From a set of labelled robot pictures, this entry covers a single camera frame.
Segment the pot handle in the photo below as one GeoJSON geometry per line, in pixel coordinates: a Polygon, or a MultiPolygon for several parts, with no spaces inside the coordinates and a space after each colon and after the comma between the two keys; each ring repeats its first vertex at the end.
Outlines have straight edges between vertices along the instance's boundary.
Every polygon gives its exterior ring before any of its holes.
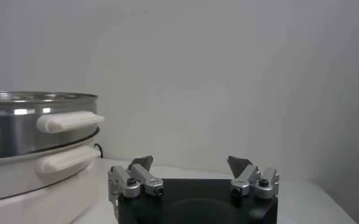
{"type": "Polygon", "coordinates": [[[89,162],[100,155],[100,151],[88,145],[83,145],[65,152],[42,157],[37,162],[36,170],[38,173],[56,173],[80,163],[89,162]]]}
{"type": "Polygon", "coordinates": [[[43,115],[37,120],[37,128],[45,133],[60,133],[97,124],[105,118],[90,111],[43,115]]]}

